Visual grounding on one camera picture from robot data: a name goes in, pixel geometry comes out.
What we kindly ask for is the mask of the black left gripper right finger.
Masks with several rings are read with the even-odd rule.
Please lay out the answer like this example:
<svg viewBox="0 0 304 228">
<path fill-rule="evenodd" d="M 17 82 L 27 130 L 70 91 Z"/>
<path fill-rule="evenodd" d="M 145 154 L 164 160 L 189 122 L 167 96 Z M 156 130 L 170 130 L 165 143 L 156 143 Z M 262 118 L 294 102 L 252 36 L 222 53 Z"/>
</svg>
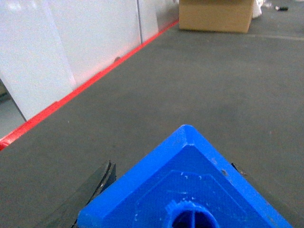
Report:
<svg viewBox="0 0 304 228">
<path fill-rule="evenodd" d="M 275 196 L 270 190 L 259 184 L 247 171 L 235 162 L 231 163 L 234 167 L 252 186 L 259 192 L 271 206 L 279 212 L 294 228 L 304 227 L 304 217 L 289 207 L 281 199 Z"/>
</svg>

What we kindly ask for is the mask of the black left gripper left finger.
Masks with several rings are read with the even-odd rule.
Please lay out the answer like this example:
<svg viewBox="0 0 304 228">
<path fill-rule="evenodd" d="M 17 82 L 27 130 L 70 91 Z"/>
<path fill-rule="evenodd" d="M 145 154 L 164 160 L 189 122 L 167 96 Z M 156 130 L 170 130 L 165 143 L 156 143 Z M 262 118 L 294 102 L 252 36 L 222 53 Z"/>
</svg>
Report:
<svg viewBox="0 0 304 228">
<path fill-rule="evenodd" d="M 116 163 L 106 161 L 52 214 L 40 222 L 41 228 L 77 228 L 81 209 L 116 181 Z"/>
</svg>

